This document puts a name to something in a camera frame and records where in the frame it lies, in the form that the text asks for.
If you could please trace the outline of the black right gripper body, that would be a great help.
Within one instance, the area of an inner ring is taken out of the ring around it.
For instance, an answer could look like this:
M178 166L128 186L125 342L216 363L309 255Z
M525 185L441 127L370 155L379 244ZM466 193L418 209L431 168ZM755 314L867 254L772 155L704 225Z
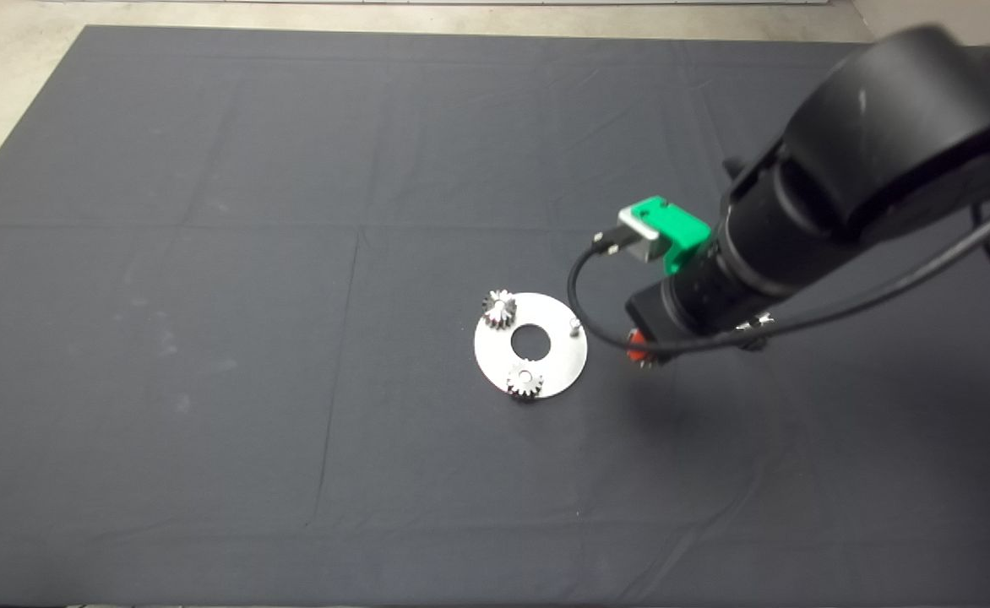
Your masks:
M693 255L680 269L627 299L646 342L674 343L728 334L747 319L747 286L716 252Z

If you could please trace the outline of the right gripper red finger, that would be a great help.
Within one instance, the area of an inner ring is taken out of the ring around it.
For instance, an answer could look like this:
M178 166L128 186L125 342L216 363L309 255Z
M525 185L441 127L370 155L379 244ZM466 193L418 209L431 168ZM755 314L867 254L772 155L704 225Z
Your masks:
M627 343L631 349L627 349L627 358L637 366L656 366L657 355L648 350L640 349L640 346L649 344L649 340L638 328L631 328L627 335Z

